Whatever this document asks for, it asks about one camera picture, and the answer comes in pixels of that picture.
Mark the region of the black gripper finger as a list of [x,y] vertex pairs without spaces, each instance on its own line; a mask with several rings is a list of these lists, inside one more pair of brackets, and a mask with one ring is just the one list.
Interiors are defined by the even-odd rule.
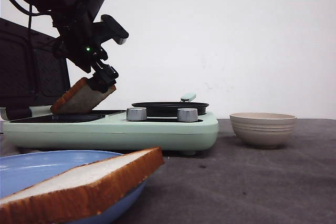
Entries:
[[118,72],[112,66],[105,64],[102,61],[97,61],[92,64],[92,68],[94,70],[93,77],[98,83],[104,85],[116,84]]
[[88,79],[88,86],[91,90],[99,91],[101,93],[106,93],[108,90],[106,83],[96,76],[92,76]]

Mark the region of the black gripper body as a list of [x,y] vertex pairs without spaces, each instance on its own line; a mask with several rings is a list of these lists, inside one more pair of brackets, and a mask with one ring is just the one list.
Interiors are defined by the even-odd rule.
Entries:
[[107,52],[101,47],[94,31],[99,23],[94,23],[87,11],[65,14],[53,12],[51,17],[53,26],[60,34],[59,44],[63,44],[68,59],[77,67],[90,72],[96,62],[107,60]]

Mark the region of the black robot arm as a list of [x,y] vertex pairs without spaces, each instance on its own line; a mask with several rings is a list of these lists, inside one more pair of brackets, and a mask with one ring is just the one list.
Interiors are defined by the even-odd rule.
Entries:
[[118,73],[104,61],[107,52],[102,43],[113,39],[121,44],[128,33],[111,17],[102,15],[94,19],[104,0],[10,0],[28,16],[48,15],[59,37],[53,43],[53,52],[58,57],[67,57],[84,72],[95,70],[93,81],[110,87],[116,83]]

